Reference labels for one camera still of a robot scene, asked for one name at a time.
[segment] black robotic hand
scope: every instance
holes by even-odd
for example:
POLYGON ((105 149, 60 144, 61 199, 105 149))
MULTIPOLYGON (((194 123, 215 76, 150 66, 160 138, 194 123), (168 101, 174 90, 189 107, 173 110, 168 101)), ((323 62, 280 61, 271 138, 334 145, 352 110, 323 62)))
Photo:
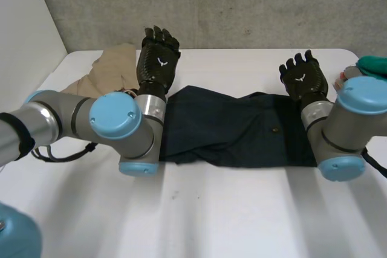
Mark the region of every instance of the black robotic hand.
POLYGON ((179 42, 159 27, 145 28, 140 58, 137 64, 137 80, 142 87, 163 87, 167 94, 175 78, 180 58, 179 42))
POLYGON ((286 66, 281 65, 281 82, 286 91, 294 101, 301 101, 302 108, 312 102, 326 100, 328 94, 328 83, 320 69, 319 62, 312 56, 310 50, 305 52, 305 60, 301 53, 293 59, 286 61, 286 66))

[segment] silver robot arm segment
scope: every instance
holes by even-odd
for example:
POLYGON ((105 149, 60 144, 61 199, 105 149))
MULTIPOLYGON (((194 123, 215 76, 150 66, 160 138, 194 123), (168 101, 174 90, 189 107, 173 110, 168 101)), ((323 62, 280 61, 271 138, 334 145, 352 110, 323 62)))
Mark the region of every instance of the silver robot arm segment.
POLYGON ((361 153, 373 136, 387 136, 387 82, 356 77, 345 82, 335 104, 314 102, 301 112, 317 166, 330 181, 365 171, 361 153))
MULTIPOLYGON (((93 99, 41 91, 11 115, 28 130, 33 148, 62 137, 106 144, 121 155, 122 173, 139 176, 157 172, 165 109, 165 101, 150 94, 134 100, 112 92, 93 99)), ((0 166, 21 155, 18 130, 13 122, 0 121, 0 166)))

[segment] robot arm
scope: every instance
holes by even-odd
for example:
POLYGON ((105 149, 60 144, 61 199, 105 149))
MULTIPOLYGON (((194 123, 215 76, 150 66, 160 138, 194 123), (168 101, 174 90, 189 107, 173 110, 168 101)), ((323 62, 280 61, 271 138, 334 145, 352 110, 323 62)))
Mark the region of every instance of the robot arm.
POLYGON ((362 152, 373 136, 387 136, 387 82, 356 77, 335 104, 314 102, 301 112, 318 168, 330 181, 349 181, 364 170, 362 152))
POLYGON ((326 98, 327 81, 311 51, 305 53, 305 60, 301 54, 294 59, 296 64, 289 59, 280 66, 281 80, 299 103, 319 170, 330 181, 360 176, 368 141, 387 136, 387 82, 364 76, 349 79, 334 104, 326 98))
MULTIPOLYGON (((32 94, 0 114, 0 167, 62 137, 106 144, 120 154, 119 171, 154 175, 158 169, 166 97, 175 77, 179 43, 167 30, 146 29, 133 99, 112 92, 98 99, 56 91, 32 94)), ((0 203, 0 257, 39 258, 42 235, 28 216, 0 203)))
POLYGON ((7 132, 0 139, 0 165, 18 159, 25 153, 23 149, 29 152, 62 137, 73 137, 113 147, 121 155, 119 169, 124 174, 155 174, 165 107, 165 98, 152 94, 133 99, 112 92, 92 99, 55 91, 37 92, 11 113, 30 137, 26 138, 13 120, 0 122, 0 131, 7 132))

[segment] green cloth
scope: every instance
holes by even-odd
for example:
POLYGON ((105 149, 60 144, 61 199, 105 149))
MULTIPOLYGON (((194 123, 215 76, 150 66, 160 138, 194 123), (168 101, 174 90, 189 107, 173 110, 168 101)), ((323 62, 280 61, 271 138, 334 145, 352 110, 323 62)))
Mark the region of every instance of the green cloth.
POLYGON ((361 57, 356 66, 368 76, 387 80, 387 57, 361 57))

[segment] white logo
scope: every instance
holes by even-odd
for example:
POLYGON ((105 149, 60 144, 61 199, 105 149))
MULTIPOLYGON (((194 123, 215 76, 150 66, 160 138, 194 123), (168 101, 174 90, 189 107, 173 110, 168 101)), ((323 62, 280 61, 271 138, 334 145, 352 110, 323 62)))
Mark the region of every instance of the white logo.
POLYGON ((305 78, 305 74, 300 78, 300 79, 295 79, 296 81, 298 81, 298 82, 303 82, 304 81, 304 78, 305 78))
POLYGON ((163 63, 163 62, 160 60, 159 57, 157 58, 157 60, 158 60, 158 62, 160 63, 161 66, 165 66, 165 65, 168 64, 168 62, 163 63))

